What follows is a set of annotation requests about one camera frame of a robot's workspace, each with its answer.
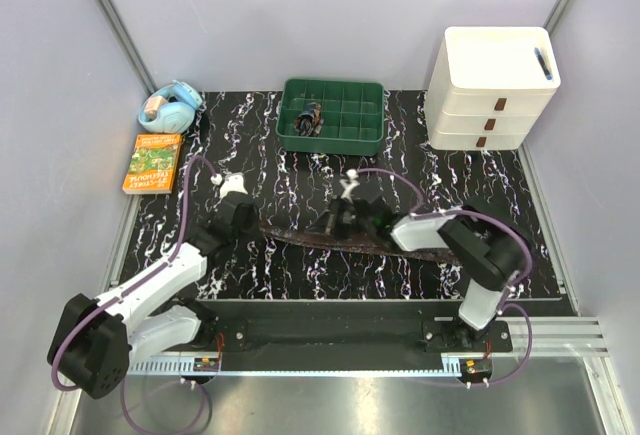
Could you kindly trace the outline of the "orange picture book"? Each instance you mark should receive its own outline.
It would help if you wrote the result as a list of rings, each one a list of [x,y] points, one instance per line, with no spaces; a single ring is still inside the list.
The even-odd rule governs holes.
[[[173,190],[181,134],[140,134],[122,185],[127,195],[166,195]]]

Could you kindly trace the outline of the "brown tie with blue flowers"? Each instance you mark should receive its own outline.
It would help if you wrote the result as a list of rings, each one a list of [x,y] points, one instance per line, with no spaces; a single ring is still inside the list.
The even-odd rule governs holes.
[[[282,242],[318,250],[331,250],[379,256],[397,256],[434,263],[460,264],[458,258],[447,247],[427,248],[417,251],[402,251],[396,245],[391,247],[377,244],[366,234],[356,234],[347,239],[333,238],[324,233],[311,233],[270,225],[261,221],[260,231],[265,237]]]

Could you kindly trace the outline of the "white drawer unit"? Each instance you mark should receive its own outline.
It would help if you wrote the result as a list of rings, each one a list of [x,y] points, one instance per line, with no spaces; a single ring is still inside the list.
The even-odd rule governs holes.
[[[551,81],[535,47],[551,70]],[[444,32],[425,98],[429,143],[448,151],[516,150],[560,85],[546,29],[451,26]]]

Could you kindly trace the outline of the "rolled multicoloured tie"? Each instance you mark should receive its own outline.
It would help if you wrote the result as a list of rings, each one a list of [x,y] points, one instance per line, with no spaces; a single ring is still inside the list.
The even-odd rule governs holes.
[[[307,104],[294,121],[294,129],[302,137],[318,137],[322,126],[322,105],[318,102]]]

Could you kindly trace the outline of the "blue pen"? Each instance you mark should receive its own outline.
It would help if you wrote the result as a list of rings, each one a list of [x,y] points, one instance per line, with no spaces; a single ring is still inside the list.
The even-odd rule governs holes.
[[[548,65],[546,63],[546,60],[545,60],[541,50],[538,47],[534,48],[534,54],[535,54],[535,57],[536,57],[539,65],[540,65],[540,67],[541,67],[541,70],[542,70],[545,78],[547,80],[551,81],[553,79],[553,75],[551,73],[550,68],[548,67]]]

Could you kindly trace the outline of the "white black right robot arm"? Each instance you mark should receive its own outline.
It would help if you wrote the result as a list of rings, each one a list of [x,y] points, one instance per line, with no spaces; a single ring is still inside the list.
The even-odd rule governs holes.
[[[488,342],[488,325],[507,292],[533,265],[525,233],[480,199],[416,214],[394,212],[380,197],[336,197],[304,233],[332,250],[380,249],[402,256],[450,251],[470,276],[453,329],[457,345],[470,352]]]

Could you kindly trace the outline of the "green compartment tray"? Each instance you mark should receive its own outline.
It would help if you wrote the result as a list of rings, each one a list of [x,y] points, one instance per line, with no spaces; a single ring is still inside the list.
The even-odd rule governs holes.
[[[294,121],[312,102],[322,105],[318,137],[298,136]],[[385,90],[378,82],[291,78],[282,93],[276,133],[287,152],[375,156],[385,125]]]

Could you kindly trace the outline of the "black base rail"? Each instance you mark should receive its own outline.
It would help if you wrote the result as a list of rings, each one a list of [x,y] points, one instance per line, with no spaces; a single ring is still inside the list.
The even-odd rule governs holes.
[[[200,301],[209,318],[193,341],[173,350],[208,350],[222,334],[225,349],[240,352],[267,343],[374,344],[407,342],[435,352],[492,354],[513,350],[504,321],[470,328],[456,301],[436,300],[273,300]]]

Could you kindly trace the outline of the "light blue headphones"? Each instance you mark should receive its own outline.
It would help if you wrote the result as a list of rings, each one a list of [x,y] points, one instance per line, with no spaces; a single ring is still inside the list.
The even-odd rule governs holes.
[[[203,104],[200,93],[186,82],[173,80],[154,92],[138,112],[138,122],[150,133],[183,134]]]

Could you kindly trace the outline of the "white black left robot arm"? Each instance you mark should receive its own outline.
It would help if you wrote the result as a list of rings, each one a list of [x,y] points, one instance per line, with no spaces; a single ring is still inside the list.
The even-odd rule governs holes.
[[[78,294],[70,299],[47,354],[54,385],[100,399],[121,383],[131,366],[166,349],[185,344],[196,351],[208,349],[216,337],[210,310],[195,301],[160,308],[201,279],[222,249],[257,225],[253,199],[231,191],[213,219],[169,256],[97,297]]]

